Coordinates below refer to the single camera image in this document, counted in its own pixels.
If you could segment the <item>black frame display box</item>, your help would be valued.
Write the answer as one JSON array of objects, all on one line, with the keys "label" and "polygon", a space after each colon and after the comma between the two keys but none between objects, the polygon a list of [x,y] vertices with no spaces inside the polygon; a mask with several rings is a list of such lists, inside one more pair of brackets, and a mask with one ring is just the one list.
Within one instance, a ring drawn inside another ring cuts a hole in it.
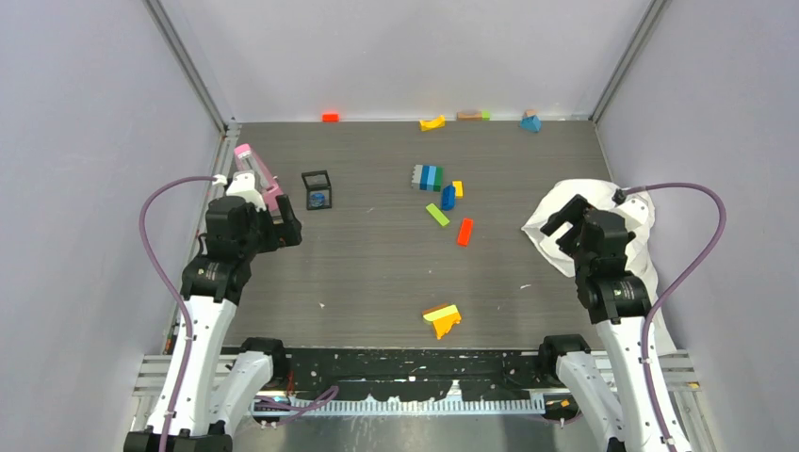
[{"label": "black frame display box", "polygon": [[333,207],[333,191],[327,170],[303,172],[301,178],[306,189],[306,209],[308,211]]}]

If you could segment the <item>white shirt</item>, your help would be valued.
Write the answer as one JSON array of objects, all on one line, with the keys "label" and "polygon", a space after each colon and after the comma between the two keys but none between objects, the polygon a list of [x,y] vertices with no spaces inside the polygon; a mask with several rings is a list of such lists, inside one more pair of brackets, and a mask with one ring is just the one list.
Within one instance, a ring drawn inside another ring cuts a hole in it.
[{"label": "white shirt", "polygon": [[657,270],[648,240],[655,208],[607,181],[568,179],[539,201],[521,231],[565,277],[605,340],[628,340],[655,354],[661,316],[654,309]]}]

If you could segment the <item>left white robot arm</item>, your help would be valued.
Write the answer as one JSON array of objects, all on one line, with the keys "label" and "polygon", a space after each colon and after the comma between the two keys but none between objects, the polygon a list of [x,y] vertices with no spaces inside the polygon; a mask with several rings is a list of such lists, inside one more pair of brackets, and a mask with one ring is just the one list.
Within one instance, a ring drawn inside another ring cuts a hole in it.
[{"label": "left white robot arm", "polygon": [[278,218],[241,196],[209,204],[200,249],[182,272],[181,321],[164,387],[144,429],[127,434],[124,450],[230,451],[236,426],[256,393],[287,382],[283,342],[251,337],[222,383],[214,383],[254,257],[302,242],[290,199],[279,195],[276,202]]}]

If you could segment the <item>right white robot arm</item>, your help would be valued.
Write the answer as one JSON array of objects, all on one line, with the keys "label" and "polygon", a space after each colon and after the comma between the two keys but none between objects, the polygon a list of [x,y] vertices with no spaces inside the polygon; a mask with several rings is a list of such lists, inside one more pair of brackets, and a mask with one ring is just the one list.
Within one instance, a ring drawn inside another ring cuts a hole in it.
[{"label": "right white robot arm", "polygon": [[551,236],[564,224],[559,250],[571,257],[581,305],[605,347],[615,386],[610,388],[586,341],[552,335],[539,346],[538,374],[564,385],[577,402],[601,451],[689,451],[672,406],[654,343],[644,282],[627,269],[634,232],[623,217],[574,196],[541,227]]}]

